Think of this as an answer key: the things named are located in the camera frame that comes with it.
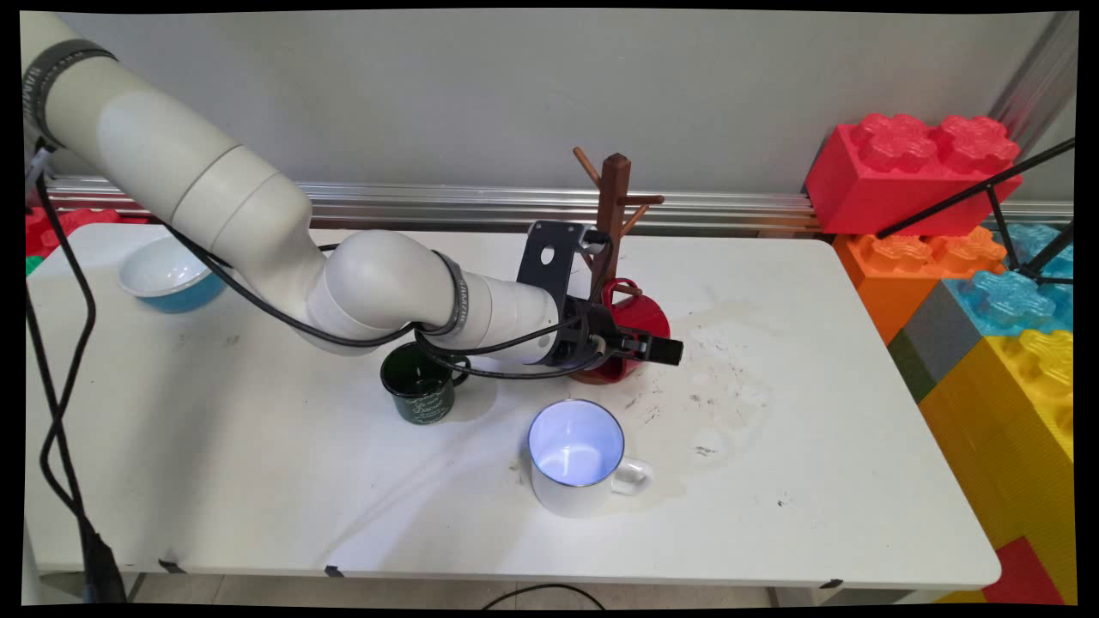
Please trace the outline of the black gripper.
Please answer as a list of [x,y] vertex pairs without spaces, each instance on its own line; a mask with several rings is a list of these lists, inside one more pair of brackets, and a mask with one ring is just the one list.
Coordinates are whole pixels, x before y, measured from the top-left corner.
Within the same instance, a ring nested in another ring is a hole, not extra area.
[[571,325],[555,333],[550,352],[550,367],[576,369],[582,367],[599,351],[602,356],[615,352],[615,357],[637,363],[657,363],[678,367],[682,361],[682,341],[655,336],[651,333],[619,333],[608,306],[574,296],[562,304],[562,322],[576,319]]

